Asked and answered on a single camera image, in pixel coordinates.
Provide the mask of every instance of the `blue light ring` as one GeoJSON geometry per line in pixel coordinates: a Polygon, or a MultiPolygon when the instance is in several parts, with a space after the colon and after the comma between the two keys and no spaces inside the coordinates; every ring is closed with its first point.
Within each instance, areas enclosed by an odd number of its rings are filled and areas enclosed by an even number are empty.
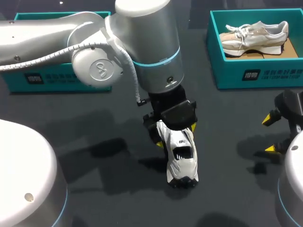
{"type": "Polygon", "coordinates": [[[68,191],[67,191],[67,189],[66,189],[66,197],[65,197],[65,202],[64,202],[62,211],[61,211],[61,213],[59,214],[57,220],[56,220],[56,221],[54,222],[54,224],[52,225],[52,227],[55,227],[55,226],[58,224],[58,222],[59,222],[59,220],[60,220],[60,218],[61,218],[61,216],[62,216],[62,214],[63,214],[63,212],[64,212],[64,210],[65,210],[66,203],[67,203],[67,195],[68,195],[68,191]]]}
{"type": "Polygon", "coordinates": [[[160,61],[158,63],[142,64],[142,63],[138,63],[138,62],[135,62],[135,61],[133,61],[133,63],[135,65],[138,65],[138,66],[141,66],[141,67],[155,67],[155,66],[165,65],[165,64],[169,63],[171,60],[173,60],[179,54],[179,52],[180,52],[180,46],[179,46],[177,52],[174,55],[172,55],[170,58],[167,58],[167,59],[165,59],[163,61],[160,61]]]}
{"type": "Polygon", "coordinates": [[[285,213],[288,215],[288,217],[298,226],[298,227],[302,227],[302,226],[300,226],[294,219],[293,219],[293,217],[288,213],[288,211],[286,210],[286,208],[285,208],[285,206],[284,206],[284,204],[283,204],[283,202],[282,202],[282,199],[281,199],[281,196],[280,196],[280,189],[279,189],[279,186],[280,185],[280,179],[278,179],[278,195],[279,195],[279,199],[280,199],[280,202],[281,202],[281,205],[282,205],[282,207],[283,207],[283,209],[284,209],[284,211],[285,211],[285,213]]]}

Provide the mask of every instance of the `teal box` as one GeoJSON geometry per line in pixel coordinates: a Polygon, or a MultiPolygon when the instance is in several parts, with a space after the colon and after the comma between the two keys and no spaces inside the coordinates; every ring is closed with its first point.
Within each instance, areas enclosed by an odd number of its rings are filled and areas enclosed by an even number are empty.
{"type": "MultiPolygon", "coordinates": [[[[54,19],[77,12],[17,13],[15,20],[54,19]]],[[[96,12],[103,18],[110,12],[96,12]]],[[[30,70],[4,72],[2,74],[10,92],[105,92],[111,87],[94,88],[82,84],[73,72],[71,63],[52,65],[30,70]],[[30,83],[29,78],[38,78],[39,83],[30,83]]]]}
{"type": "Polygon", "coordinates": [[[250,9],[211,11],[206,45],[218,89],[303,87],[303,10],[250,9]],[[265,24],[289,24],[289,39],[298,58],[227,60],[219,34],[225,25],[239,27],[262,21],[265,24]],[[253,80],[244,80],[254,73],[253,80]]]}

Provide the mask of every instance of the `cable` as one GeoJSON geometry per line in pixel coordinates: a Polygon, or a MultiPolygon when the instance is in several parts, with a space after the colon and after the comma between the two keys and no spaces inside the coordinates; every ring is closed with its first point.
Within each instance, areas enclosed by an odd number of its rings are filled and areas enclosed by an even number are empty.
{"type": "MultiPolygon", "coordinates": [[[[115,35],[113,33],[113,31],[111,30],[110,28],[110,23],[109,23],[109,18],[110,16],[107,16],[105,18],[105,27],[106,27],[106,31],[108,33],[108,35],[110,36],[110,38],[112,38],[114,40],[115,38],[115,35]]],[[[132,73],[132,76],[133,76],[133,79],[134,79],[134,87],[135,87],[135,96],[136,96],[136,101],[137,101],[137,104],[141,104],[142,103],[142,100],[141,100],[141,97],[140,97],[140,92],[139,92],[139,83],[138,83],[138,76],[137,76],[137,72],[136,72],[136,69],[134,67],[134,63],[133,63],[133,60],[132,58],[129,56],[128,52],[126,50],[124,50],[121,46],[119,46],[115,40],[113,41],[113,44],[118,48],[118,50],[120,51],[120,53],[117,53],[117,56],[119,55],[123,55],[124,58],[126,59],[127,61],[127,64],[131,70],[131,73],[132,73]]]]}
{"type": "Polygon", "coordinates": [[[16,69],[26,68],[26,67],[30,67],[30,66],[35,66],[35,65],[38,65],[40,63],[44,63],[44,62],[49,61],[51,59],[57,58],[57,57],[59,57],[63,54],[72,52],[72,51],[76,51],[76,50],[79,50],[79,49],[88,49],[88,48],[91,48],[91,47],[107,46],[107,45],[108,45],[107,43],[103,43],[103,42],[76,44],[76,45],[64,48],[60,51],[51,53],[51,54],[49,54],[47,56],[44,56],[42,58],[38,58],[38,59],[35,59],[35,60],[26,61],[26,62],[22,62],[22,63],[17,63],[17,64],[0,66],[0,71],[16,70],[16,69]]]}

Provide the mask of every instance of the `white shoe upper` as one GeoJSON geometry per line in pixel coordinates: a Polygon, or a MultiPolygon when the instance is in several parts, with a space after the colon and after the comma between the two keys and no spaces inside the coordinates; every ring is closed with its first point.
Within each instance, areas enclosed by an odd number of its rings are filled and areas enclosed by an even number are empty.
{"type": "Polygon", "coordinates": [[[287,40],[288,23],[281,22],[278,25],[266,25],[261,21],[253,25],[242,25],[231,27],[226,25],[230,31],[220,34],[223,49],[240,50],[253,46],[281,46],[287,40]]]}
{"type": "Polygon", "coordinates": [[[168,182],[173,178],[183,177],[198,181],[197,153],[192,131],[190,129],[173,131],[162,121],[157,122],[157,129],[168,151],[168,182]]]}

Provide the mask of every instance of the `shoe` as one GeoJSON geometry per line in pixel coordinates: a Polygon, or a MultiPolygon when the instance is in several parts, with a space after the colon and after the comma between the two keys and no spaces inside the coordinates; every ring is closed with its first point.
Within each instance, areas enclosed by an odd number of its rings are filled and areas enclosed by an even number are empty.
{"type": "Polygon", "coordinates": [[[157,122],[157,130],[168,156],[167,182],[173,187],[194,187],[199,178],[192,131],[189,128],[170,130],[163,121],[157,122]]]}
{"type": "Polygon", "coordinates": [[[265,25],[261,21],[253,25],[231,27],[230,31],[220,34],[223,51],[227,55],[241,56],[248,50],[266,54],[281,54],[283,45],[288,37],[288,23],[265,25]]]}

